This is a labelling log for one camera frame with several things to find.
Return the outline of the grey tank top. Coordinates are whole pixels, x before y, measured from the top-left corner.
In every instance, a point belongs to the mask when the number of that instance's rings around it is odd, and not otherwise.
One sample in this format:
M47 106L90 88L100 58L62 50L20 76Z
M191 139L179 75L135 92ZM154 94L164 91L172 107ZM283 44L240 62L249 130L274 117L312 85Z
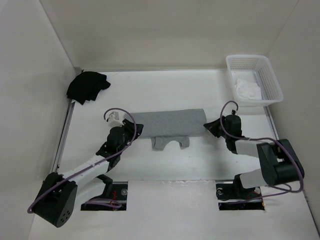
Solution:
M140 138L150 139L154 151L163 151L172 141L178 142L181 149L188 148L190 137L206 132L207 117L202 108L126 113L124 118L143 125Z

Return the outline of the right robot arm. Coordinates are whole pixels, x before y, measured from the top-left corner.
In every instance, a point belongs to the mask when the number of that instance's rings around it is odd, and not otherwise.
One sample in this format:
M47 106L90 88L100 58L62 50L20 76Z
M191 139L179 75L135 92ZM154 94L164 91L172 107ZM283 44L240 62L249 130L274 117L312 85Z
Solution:
M227 149L236 155L256 157L260 168L235 175L232 183L217 184L219 200L253 200L261 197L260 187L278 189L279 185L303 182L305 172L287 139L250 139L242 134L241 118L221 116L203 125L216 138L224 138Z

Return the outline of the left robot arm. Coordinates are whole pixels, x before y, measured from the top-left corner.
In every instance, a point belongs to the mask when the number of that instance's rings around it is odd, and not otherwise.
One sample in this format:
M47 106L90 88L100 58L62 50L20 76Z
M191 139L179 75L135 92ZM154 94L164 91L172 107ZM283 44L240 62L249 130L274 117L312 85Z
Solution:
M112 170L120 161L121 154L142 133L144 125L125 119L122 126L111 128L106 142L94 157L67 173L50 173L27 209L59 228L72 214L77 192L93 179Z

